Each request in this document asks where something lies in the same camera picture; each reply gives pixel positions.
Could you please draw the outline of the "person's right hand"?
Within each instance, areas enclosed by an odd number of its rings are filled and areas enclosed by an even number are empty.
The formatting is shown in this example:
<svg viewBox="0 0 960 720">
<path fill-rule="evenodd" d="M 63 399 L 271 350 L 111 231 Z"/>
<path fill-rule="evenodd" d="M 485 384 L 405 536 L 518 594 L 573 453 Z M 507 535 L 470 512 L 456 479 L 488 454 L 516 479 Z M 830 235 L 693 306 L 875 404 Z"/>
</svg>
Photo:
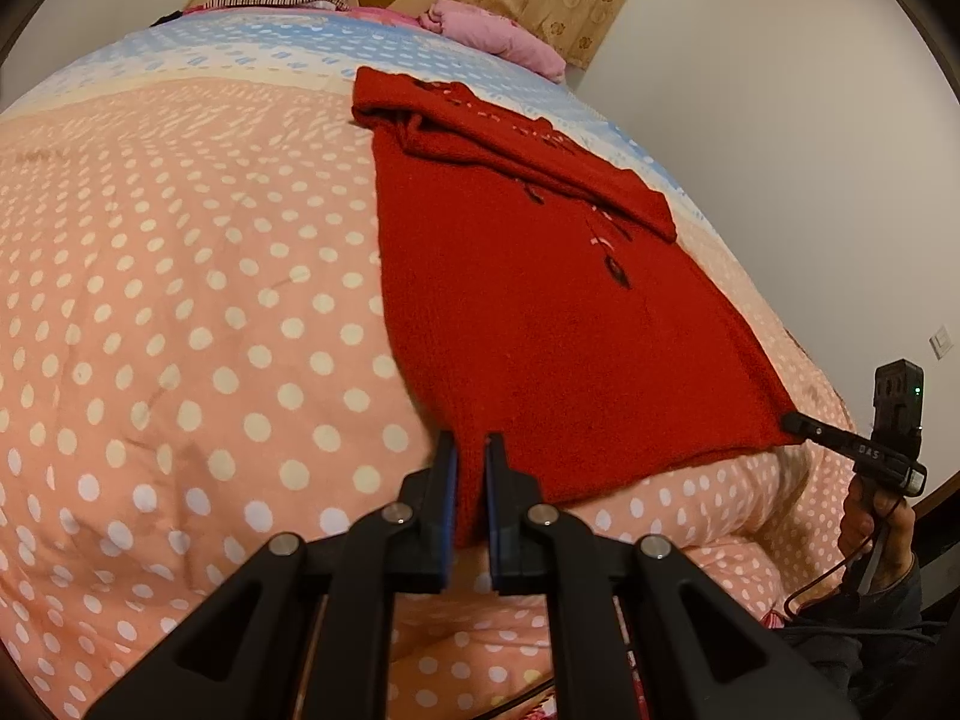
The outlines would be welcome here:
<svg viewBox="0 0 960 720">
<path fill-rule="evenodd" d="M 901 496 L 857 475 L 844 499 L 838 549 L 844 559 L 866 559 L 857 579 L 861 595 L 885 592 L 914 566 L 914 512 Z"/>
</svg>

